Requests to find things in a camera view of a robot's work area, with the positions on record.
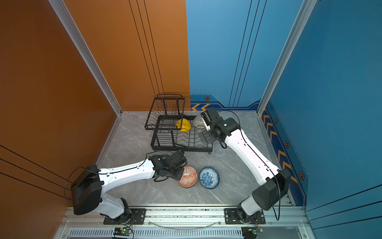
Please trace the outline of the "orange white patterned bowl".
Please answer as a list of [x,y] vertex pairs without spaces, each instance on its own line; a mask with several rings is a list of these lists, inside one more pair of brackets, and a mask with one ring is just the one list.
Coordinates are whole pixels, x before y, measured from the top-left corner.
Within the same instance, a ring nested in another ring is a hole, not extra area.
[[183,188],[191,188],[198,181],[198,173],[191,166],[185,166],[182,178],[178,181],[178,184]]

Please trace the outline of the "black white patterned bowl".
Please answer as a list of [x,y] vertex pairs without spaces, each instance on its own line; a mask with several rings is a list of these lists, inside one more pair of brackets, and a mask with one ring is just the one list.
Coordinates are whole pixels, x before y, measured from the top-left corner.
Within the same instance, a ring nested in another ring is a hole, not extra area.
[[193,125],[194,125],[194,127],[199,128],[199,129],[206,129],[206,123],[205,123],[204,119],[202,118],[202,116],[196,116],[193,119]]

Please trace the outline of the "yellow bowl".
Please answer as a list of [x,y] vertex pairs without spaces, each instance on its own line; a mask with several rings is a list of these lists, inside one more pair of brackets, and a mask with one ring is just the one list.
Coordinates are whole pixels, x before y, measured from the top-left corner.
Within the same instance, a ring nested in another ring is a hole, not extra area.
[[188,132],[191,130],[191,123],[187,119],[180,119],[176,122],[176,127],[180,132]]

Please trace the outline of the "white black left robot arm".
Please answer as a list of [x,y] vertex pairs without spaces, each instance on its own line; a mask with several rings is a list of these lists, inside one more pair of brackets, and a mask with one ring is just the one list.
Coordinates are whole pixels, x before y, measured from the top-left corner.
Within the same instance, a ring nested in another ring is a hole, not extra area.
[[71,185],[74,214],[99,213],[104,216],[106,225],[131,223],[133,213],[127,201],[109,195],[108,191],[146,179],[162,182],[172,178],[180,181],[187,163],[184,152],[178,150],[170,155],[156,154],[143,161],[115,168],[88,166]]

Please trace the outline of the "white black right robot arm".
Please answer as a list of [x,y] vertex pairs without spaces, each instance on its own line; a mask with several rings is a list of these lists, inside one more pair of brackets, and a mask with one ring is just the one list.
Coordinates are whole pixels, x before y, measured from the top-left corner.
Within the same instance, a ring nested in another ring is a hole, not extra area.
[[199,134],[203,143],[218,141],[222,148],[231,148],[254,175],[259,187],[237,206],[238,218],[248,224],[255,215],[274,208],[287,195],[291,173],[268,160],[250,141],[240,120],[223,119],[215,108],[201,113],[205,130]]

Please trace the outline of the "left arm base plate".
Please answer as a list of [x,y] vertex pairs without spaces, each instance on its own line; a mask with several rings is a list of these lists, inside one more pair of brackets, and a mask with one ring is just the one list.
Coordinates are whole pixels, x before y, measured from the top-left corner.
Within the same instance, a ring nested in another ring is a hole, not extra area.
[[143,225],[146,217],[145,208],[133,208],[130,209],[130,214],[122,214],[116,219],[111,219],[110,217],[105,216],[103,224],[104,225]]

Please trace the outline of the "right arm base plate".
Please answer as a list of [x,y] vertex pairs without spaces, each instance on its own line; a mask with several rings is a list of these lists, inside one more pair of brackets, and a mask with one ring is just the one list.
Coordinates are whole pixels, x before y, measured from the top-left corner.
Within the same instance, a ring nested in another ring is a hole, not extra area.
[[258,211],[255,214],[248,216],[238,208],[225,208],[224,209],[224,218],[227,225],[234,224],[257,224],[264,225],[266,224],[265,216],[263,211]]

